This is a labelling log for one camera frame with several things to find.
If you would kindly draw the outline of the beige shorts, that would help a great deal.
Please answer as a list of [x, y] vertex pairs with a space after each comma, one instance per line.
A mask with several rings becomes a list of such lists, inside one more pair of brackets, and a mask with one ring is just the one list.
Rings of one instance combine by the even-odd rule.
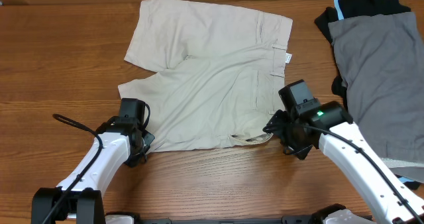
[[150, 106], [151, 151], [262, 144], [284, 108], [290, 18], [244, 7], [145, 0], [125, 60], [151, 76], [120, 96]]

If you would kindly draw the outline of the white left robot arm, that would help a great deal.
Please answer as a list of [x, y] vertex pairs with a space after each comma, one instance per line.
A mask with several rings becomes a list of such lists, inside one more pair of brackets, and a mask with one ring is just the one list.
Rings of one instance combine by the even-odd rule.
[[74, 219], [77, 223], [141, 223], [136, 213], [106, 214], [103, 196], [117, 170], [148, 160], [154, 135], [146, 128], [150, 106], [134, 98], [123, 98], [117, 116], [96, 130], [65, 117], [53, 117], [94, 136], [93, 144], [74, 171], [55, 188], [40, 188], [32, 199], [32, 223], [57, 223]]

